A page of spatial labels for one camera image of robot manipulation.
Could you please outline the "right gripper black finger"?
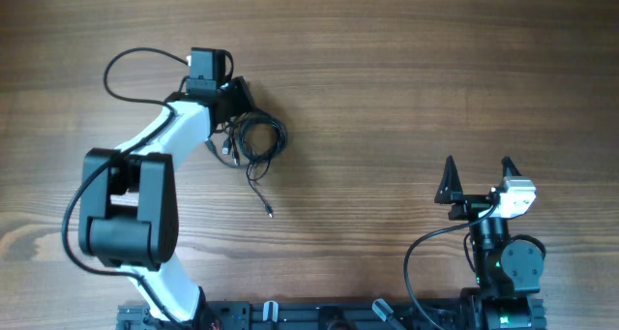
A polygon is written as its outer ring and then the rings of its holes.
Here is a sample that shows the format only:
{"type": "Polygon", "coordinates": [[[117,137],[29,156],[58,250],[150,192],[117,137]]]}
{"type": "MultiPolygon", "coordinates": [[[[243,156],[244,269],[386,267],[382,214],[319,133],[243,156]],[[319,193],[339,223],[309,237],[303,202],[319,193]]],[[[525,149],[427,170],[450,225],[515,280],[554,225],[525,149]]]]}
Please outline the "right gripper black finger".
{"type": "Polygon", "coordinates": [[[446,158],[441,182],[434,197],[437,204],[455,204],[463,202],[463,188],[453,156],[446,158]]]}
{"type": "Polygon", "coordinates": [[[521,173],[509,156],[505,156],[501,160],[503,177],[520,176],[521,173]]]}

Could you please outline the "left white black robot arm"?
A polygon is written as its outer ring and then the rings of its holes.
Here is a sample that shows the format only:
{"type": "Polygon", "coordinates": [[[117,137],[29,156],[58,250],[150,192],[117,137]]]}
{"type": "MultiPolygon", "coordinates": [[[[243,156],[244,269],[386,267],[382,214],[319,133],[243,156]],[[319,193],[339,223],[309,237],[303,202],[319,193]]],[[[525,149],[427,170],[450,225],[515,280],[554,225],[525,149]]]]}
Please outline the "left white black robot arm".
{"type": "Polygon", "coordinates": [[[224,49],[195,47],[181,87],[161,101],[162,113],[113,149],[93,148],[82,183],[64,215],[65,253],[80,269],[132,280],[148,303],[148,325],[218,329],[203,289],[175,254],[179,214],[175,171],[218,125],[253,107],[224,49]]]}

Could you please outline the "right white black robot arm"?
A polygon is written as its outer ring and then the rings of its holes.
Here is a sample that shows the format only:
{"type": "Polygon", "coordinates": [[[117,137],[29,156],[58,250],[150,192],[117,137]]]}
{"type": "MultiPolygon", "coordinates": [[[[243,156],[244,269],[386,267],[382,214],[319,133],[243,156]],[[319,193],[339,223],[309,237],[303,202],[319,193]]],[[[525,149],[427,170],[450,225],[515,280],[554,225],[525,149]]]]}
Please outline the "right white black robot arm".
{"type": "Polygon", "coordinates": [[[545,329],[541,290],[546,250],[525,234],[512,235],[508,221],[533,204],[537,188],[521,175],[509,157],[502,160],[502,180],[486,195],[467,195],[453,157],[446,159],[434,201],[449,204],[451,221],[469,224],[471,259],[477,286],[461,291],[463,329],[545,329]]]}

